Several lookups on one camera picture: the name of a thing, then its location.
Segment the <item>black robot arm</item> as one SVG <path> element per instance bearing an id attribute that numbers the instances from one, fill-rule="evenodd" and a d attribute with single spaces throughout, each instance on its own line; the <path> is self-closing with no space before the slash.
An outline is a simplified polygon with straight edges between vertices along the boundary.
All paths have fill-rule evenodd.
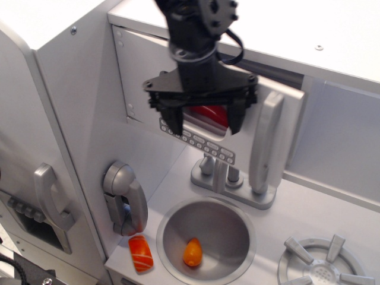
<path id="1" fill-rule="evenodd" d="M 238 20 L 236 1 L 157 1 L 166 18 L 170 57 L 176 69 L 161 72 L 144 82 L 150 107 L 161 113 L 169 128 L 183 133 L 183 109 L 195 106 L 226 108 L 227 126 L 237 134 L 246 109 L 257 102 L 257 77 L 231 69 L 244 53 L 223 59 L 217 44 L 223 34 L 239 46 L 243 43 L 230 29 Z"/>

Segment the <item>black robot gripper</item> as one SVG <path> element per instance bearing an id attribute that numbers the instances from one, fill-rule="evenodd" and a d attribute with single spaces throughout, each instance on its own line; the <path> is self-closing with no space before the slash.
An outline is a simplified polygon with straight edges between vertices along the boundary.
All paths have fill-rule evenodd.
<path id="1" fill-rule="evenodd" d="M 257 103 L 257 84 L 253 73 L 214 61 L 162 71 L 142 87 L 149 94 L 150 107 L 160 111 L 174 134 L 183 133 L 183 108 L 216 105 L 227 106 L 228 125 L 234 135 L 242 127 L 246 108 Z"/>

